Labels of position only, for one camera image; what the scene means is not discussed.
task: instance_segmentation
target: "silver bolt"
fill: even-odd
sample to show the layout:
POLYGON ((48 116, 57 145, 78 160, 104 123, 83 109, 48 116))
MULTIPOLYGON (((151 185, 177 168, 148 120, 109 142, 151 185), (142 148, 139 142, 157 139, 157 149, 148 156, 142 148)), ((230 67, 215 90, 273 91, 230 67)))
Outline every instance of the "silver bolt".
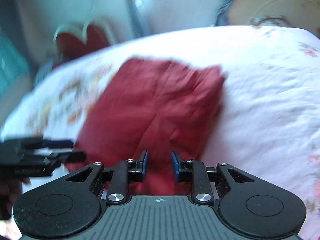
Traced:
POLYGON ((113 202, 118 202, 124 199, 124 196, 120 193, 113 193, 108 196, 108 199, 113 201, 113 202))
POLYGON ((196 196, 196 199, 199 201, 209 201, 212 199, 212 197, 207 193, 200 193, 196 196))

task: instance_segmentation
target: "hand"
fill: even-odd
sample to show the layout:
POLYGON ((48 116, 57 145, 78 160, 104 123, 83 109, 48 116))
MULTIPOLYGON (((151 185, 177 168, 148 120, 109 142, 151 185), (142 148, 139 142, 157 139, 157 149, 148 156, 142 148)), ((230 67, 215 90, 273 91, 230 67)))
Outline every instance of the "hand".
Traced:
POLYGON ((0 203, 0 205, 7 207, 9 214, 11 214, 14 202, 22 194, 21 183, 29 184, 30 179, 6 179, 0 181, 0 196, 1 200, 5 201, 5 203, 0 203))

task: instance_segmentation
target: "black clamp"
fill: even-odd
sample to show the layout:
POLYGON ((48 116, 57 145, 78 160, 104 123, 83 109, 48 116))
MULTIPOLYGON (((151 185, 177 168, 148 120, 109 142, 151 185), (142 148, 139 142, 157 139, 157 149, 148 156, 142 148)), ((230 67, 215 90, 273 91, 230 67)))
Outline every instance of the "black clamp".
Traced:
POLYGON ((184 161, 177 152, 171 157, 176 181, 192 183, 191 201, 212 206, 232 230, 274 239, 300 231, 306 208, 295 194, 227 163, 212 168, 200 161, 184 161), (215 183, 219 199, 214 200, 210 182, 215 183))
MULTIPOLYGON (((86 160, 82 151, 51 153, 48 156, 37 155, 35 150, 72 149, 70 140, 49 140, 41 137, 11 139, 0 143, 0 179, 47 177, 62 163, 77 163, 86 160)), ((8 220, 11 214, 5 203, 7 196, 0 196, 0 220, 8 220)))
POLYGON ((92 163, 24 193, 12 209, 17 226, 22 234, 41 239, 66 237, 88 228, 108 206, 130 200, 129 183, 144 181, 147 158, 148 152, 143 151, 138 160, 121 161, 115 167, 92 163), (111 183, 103 200, 108 181, 111 183), (67 226, 52 230, 56 224, 67 226))

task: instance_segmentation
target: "curtain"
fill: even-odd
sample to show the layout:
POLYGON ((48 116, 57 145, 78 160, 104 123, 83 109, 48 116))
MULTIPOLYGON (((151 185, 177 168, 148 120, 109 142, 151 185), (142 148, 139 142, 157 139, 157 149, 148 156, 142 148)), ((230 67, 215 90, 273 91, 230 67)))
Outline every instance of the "curtain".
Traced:
POLYGON ((227 10, 232 4, 233 0, 222 0, 223 6, 221 6, 217 11, 216 22, 214 26, 225 26, 229 25, 227 10))
POLYGON ((150 29, 137 8, 136 0, 127 0, 135 38, 150 35, 150 29))
POLYGON ((28 63, 0 29, 0 97, 18 76, 28 72, 28 63))

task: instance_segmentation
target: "wall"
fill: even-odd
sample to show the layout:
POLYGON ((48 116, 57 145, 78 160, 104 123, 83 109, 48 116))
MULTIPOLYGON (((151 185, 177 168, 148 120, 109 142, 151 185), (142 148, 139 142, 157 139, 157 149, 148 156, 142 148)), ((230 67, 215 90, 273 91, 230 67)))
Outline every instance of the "wall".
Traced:
POLYGON ((27 60, 30 72, 34 75, 37 66, 30 57, 15 0, 0 0, 0 28, 1 32, 6 34, 17 51, 27 60))
POLYGON ((126 0, 17 0, 17 5, 28 47, 38 63, 54 53, 53 36, 61 24, 83 25, 103 16, 120 42, 133 38, 126 0))
POLYGON ((151 31, 156 33, 214 24, 222 0, 141 0, 151 31))

